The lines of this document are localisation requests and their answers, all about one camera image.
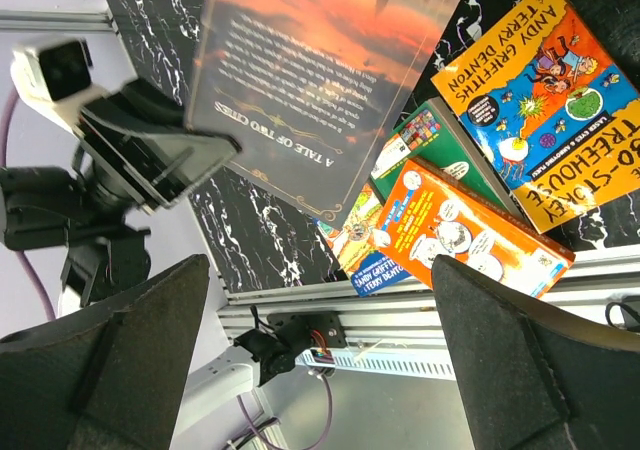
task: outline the a tale of two cities book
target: a tale of two cities book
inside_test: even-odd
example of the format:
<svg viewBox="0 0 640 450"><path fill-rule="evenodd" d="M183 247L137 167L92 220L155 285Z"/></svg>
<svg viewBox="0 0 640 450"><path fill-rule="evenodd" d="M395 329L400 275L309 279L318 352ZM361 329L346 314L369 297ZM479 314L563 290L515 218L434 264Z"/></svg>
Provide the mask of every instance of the a tale of two cities book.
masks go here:
<svg viewBox="0 0 640 450"><path fill-rule="evenodd" d="M206 0L187 128L340 227L459 0Z"/></svg>

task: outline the cartoon character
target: cartoon character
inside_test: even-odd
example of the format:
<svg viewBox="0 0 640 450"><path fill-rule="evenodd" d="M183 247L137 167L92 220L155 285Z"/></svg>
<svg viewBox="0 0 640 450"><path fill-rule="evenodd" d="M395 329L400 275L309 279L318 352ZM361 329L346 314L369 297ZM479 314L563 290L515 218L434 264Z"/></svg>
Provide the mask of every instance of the cartoon character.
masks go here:
<svg viewBox="0 0 640 450"><path fill-rule="evenodd" d="M571 88L571 82L567 78L559 79L554 75L543 75L540 73L536 73L534 78L531 78L529 74L525 73L525 77L527 77L531 83L543 83L544 89L549 93L564 93Z"/></svg>
<svg viewBox="0 0 640 450"><path fill-rule="evenodd" d="M502 103L510 102L511 99L513 98L513 91L507 90L505 93L502 94L502 97L500 98L502 99Z"/></svg>
<svg viewBox="0 0 640 450"><path fill-rule="evenodd" d="M565 121L564 118L561 118L556 122L553 128L556 131L556 133L564 132L567 129L567 122Z"/></svg>
<svg viewBox="0 0 640 450"><path fill-rule="evenodd" d="M502 120L500 120L500 122L498 122L498 126L496 127L496 130L498 132L504 132L507 129L507 118L503 118Z"/></svg>
<svg viewBox="0 0 640 450"><path fill-rule="evenodd" d="M564 50L563 55L559 55L553 50L554 54L558 56L556 62L557 65L565 65L569 67L567 70L567 77L572 78L575 82L580 75L591 75L598 68L598 61L593 57L581 57L576 55L567 47L567 43L563 36L558 37L558 41Z"/></svg>
<svg viewBox="0 0 640 450"><path fill-rule="evenodd" d="M619 81L620 75L618 75L617 73L610 73L605 77L604 81L602 82L602 86L608 87L609 85L613 85L615 83L618 83Z"/></svg>
<svg viewBox="0 0 640 450"><path fill-rule="evenodd" d="M521 137L511 137L498 144L498 151L502 156L502 170L500 176L506 180L522 178L524 173L524 159L529 155L529 143Z"/></svg>
<svg viewBox="0 0 640 450"><path fill-rule="evenodd" d="M553 75L554 77L565 77L573 82L580 75L591 75L598 68L598 61L593 57L582 57L569 50L567 42L563 36L558 37L564 53L558 54L555 48L543 48L542 46L536 54L536 64L530 64L537 76Z"/></svg>

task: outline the green book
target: green book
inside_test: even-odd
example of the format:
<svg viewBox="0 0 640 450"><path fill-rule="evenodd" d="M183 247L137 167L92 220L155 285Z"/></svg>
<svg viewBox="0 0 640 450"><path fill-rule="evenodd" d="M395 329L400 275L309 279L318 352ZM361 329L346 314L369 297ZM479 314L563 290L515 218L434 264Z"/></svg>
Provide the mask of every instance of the green book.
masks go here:
<svg viewBox="0 0 640 450"><path fill-rule="evenodd" d="M371 172L377 194L386 199L409 158L422 157L473 191L524 219L493 167L467 136L441 98L423 103L395 128Z"/></svg>

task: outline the wire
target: wire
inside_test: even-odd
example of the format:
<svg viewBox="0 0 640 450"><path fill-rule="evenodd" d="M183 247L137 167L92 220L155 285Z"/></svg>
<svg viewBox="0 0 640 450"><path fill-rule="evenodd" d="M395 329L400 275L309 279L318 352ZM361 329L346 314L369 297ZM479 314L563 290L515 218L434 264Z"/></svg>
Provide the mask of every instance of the wire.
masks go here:
<svg viewBox="0 0 640 450"><path fill-rule="evenodd" d="M638 323L638 325L640 325L640 314L638 314L638 312L636 312L629 305L627 305L624 302L609 302L607 303L607 306L604 309L604 317L607 319L607 323L609 324L610 327L620 328L618 325L616 325L611 321L611 310L613 309L613 307L620 307L621 310L626 311L629 314L629 316L631 316L631 318L633 318Z"/></svg>
<svg viewBox="0 0 640 450"><path fill-rule="evenodd" d="M280 423L280 421L277 418L270 418L269 420L265 420L260 425L258 425L257 428L258 430L263 432L267 428L270 428L278 423ZM251 442L255 438L257 438L255 434L251 431L251 429L248 429L241 435L238 435L237 437L229 439L229 441L227 441L224 447L224 450L229 450L229 449L240 450L242 447L249 444L249 442Z"/></svg>
<svg viewBox="0 0 640 450"><path fill-rule="evenodd" d="M305 448L304 450L315 450L316 448L320 448L320 446L325 442L325 440L329 436L329 430L331 429L331 422L333 420L333 394L331 393L331 387L329 386L329 381L326 379L324 375L316 375L316 376L319 380L322 381L322 383L324 383L324 387L327 391L327 404L328 404L327 423L325 424L324 431L322 432L322 435L320 435L320 438L318 439L318 441L313 445L311 445L310 447ZM247 407L244 406L244 402L242 401L242 397L240 395L238 395L238 404L240 405L240 410L242 411L244 418L246 418L247 422L249 423L249 428L251 428L251 431L254 433L254 435L258 437L262 441L262 443L264 443L267 446L267 448L269 448L270 450L285 450L284 448L280 448L273 445L269 440L267 440L260 433L260 430L258 430L258 428L254 425L253 420L251 420L251 416L247 411Z"/></svg>
<svg viewBox="0 0 640 450"><path fill-rule="evenodd" d="M2 118L0 119L0 167L7 166L9 127L11 127L11 120L13 118L13 113L15 112L19 98L20 97L15 87L12 87L9 93L9 98L7 99L7 103L5 103L4 110L2 112ZM51 299L49 298L47 289L44 288L44 285L42 284L42 281L33 268L33 265L31 265L31 262L24 252L18 251L15 253L18 257L18 260L20 261L20 265L24 269L24 272L27 274L27 277L29 277L29 280L31 280L32 285L36 289L38 297L40 298L42 306L44 307L44 313L47 316L47 320L55 320L56 312L53 309L53 304L51 303Z"/></svg>
<svg viewBox="0 0 640 450"><path fill-rule="evenodd" d="M251 305L249 307L249 311L251 312L251 315L253 315L254 327L256 329L260 328L260 325L262 325L264 329L270 330L272 333L276 331L275 328L273 328L268 323L265 323L264 320L260 319L260 316L258 315L258 307L256 307L255 305Z"/></svg>
<svg viewBox="0 0 640 450"><path fill-rule="evenodd" d="M316 343L320 346L320 348L322 349L322 351L324 353L329 353L329 350L327 349L327 347L328 347L327 341L325 340L324 336L319 331L311 330L311 336L316 341Z"/></svg>

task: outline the white camera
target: white camera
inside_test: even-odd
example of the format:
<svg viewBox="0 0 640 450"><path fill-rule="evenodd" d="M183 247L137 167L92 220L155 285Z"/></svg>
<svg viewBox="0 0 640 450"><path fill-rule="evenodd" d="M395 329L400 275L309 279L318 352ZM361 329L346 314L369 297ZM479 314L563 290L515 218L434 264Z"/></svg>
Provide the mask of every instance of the white camera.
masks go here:
<svg viewBox="0 0 640 450"><path fill-rule="evenodd" d="M78 135L80 108L107 93L91 82L92 62L86 40L46 35L15 45L13 58L11 79L20 99Z"/></svg>
<svg viewBox="0 0 640 450"><path fill-rule="evenodd" d="M91 55L84 39L47 35L16 45L13 55L32 94L44 100L64 100L91 86Z"/></svg>

